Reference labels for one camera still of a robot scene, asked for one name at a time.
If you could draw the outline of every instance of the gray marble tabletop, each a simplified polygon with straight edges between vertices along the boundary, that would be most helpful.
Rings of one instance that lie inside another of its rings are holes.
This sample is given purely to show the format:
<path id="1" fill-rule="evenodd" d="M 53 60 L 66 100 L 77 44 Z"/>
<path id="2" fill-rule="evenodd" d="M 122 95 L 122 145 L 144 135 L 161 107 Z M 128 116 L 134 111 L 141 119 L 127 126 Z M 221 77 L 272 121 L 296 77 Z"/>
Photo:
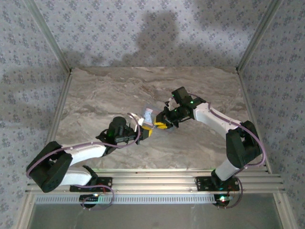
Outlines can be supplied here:
<path id="1" fill-rule="evenodd" d="M 212 102 L 227 116 L 248 120 L 234 69 L 214 67 L 86 68 L 73 69 L 56 135 L 60 144 L 96 141 L 115 116 L 141 114 L 146 104 L 163 109 L 171 92 L 184 86 Z M 152 136 L 117 149 L 108 156 L 87 160 L 92 168 L 215 168 L 226 159 L 225 140 L 195 120 L 169 133 Z"/>

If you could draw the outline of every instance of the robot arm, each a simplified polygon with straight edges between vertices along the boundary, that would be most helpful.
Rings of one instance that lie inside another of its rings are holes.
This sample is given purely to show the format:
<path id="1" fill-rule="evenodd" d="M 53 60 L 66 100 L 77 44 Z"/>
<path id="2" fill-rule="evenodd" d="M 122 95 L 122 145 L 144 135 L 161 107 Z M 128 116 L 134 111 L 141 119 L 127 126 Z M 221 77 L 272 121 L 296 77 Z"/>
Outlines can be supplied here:
<path id="1" fill-rule="evenodd" d="M 87 142 L 76 146 L 59 145 L 56 141 L 48 143 L 27 167 L 31 177 L 43 192 L 53 191 L 61 185 L 95 185 L 95 173 L 87 166 L 72 167 L 81 161 L 110 154 L 120 146 L 119 143 L 139 144 L 148 138 L 152 130 L 142 126 L 144 119 L 135 114 L 130 125 L 123 117 L 115 117 L 109 128 L 96 138 L 101 142 Z"/>
<path id="2" fill-rule="evenodd" d="M 194 119 L 208 125 L 226 140 L 227 159 L 212 172 L 216 186 L 221 186 L 224 181 L 262 153 L 258 142 L 244 131 L 247 129 L 257 137 L 255 126 L 250 121 L 242 123 L 225 116 L 211 108 L 205 100 L 199 97 L 193 99 L 184 87 L 173 91 L 172 96 L 179 107 L 170 111 L 165 106 L 155 119 L 157 127 L 178 128 L 179 123 Z"/>

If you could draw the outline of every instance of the vent grille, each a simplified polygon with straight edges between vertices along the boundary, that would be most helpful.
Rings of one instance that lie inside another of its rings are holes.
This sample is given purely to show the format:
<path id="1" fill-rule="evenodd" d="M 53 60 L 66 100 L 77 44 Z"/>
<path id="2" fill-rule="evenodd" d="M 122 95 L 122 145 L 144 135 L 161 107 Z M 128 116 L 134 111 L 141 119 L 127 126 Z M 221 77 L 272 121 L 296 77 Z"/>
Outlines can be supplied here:
<path id="1" fill-rule="evenodd" d="M 80 195 L 37 195 L 36 204 L 79 204 Z M 107 204 L 111 196 L 100 196 L 97 202 Z M 114 204 L 210 204 L 215 203 L 213 194 L 192 195 L 116 195 Z"/>

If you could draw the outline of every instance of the wall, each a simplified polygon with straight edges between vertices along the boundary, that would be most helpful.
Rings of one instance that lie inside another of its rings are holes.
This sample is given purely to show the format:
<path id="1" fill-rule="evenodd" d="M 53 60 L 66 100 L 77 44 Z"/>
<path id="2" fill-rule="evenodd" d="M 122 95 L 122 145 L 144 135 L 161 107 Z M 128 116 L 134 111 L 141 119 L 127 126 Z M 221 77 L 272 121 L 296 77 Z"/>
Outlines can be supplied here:
<path id="1" fill-rule="evenodd" d="M 67 74 L 21 0 L 0 8 L 0 228 L 9 229 Z"/>
<path id="2" fill-rule="evenodd" d="M 36 0 L 71 67 L 237 66 L 265 0 Z"/>
<path id="3" fill-rule="evenodd" d="M 284 0 L 241 75 L 300 228 L 305 228 L 305 3 Z"/>

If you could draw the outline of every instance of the glass panel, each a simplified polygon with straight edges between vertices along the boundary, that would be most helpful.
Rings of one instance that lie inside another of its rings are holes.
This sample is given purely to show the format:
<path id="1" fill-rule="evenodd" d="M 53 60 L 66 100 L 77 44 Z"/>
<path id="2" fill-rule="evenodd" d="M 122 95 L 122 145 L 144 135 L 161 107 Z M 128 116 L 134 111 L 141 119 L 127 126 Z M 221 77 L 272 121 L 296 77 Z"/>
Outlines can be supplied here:
<path id="1" fill-rule="evenodd" d="M 87 211 L 75 204 L 35 205 L 28 229 L 281 229 L 272 194 L 244 195 L 238 206 L 113 205 Z"/>

